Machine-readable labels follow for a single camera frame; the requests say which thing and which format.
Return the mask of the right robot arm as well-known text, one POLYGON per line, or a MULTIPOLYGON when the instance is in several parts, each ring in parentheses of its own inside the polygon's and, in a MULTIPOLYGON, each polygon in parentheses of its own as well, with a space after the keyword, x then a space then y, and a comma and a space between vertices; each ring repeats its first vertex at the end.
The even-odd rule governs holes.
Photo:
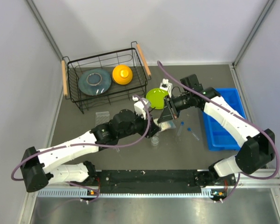
POLYGON ((164 98, 165 107, 158 123, 177 119, 182 110, 196 107, 216 120, 240 148, 236 155, 209 166, 208 178, 211 183, 218 185, 226 176, 235 173, 251 176, 269 162, 279 162, 275 134, 270 129, 260 130, 244 119, 216 89, 203 88, 195 74, 182 78, 178 83, 185 91, 177 97, 164 98))

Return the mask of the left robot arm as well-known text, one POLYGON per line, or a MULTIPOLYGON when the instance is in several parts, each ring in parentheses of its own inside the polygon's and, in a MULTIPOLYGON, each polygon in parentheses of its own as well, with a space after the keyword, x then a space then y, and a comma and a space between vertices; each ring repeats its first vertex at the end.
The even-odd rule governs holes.
POLYGON ((151 138, 160 129, 151 115, 124 109, 108 122, 65 143, 39 150, 30 147, 25 150, 20 166, 26 191, 36 192, 56 182, 84 182, 92 185, 97 177, 91 162, 83 162, 72 168, 65 166, 65 163, 86 154, 113 148, 120 139, 131 135, 151 138))

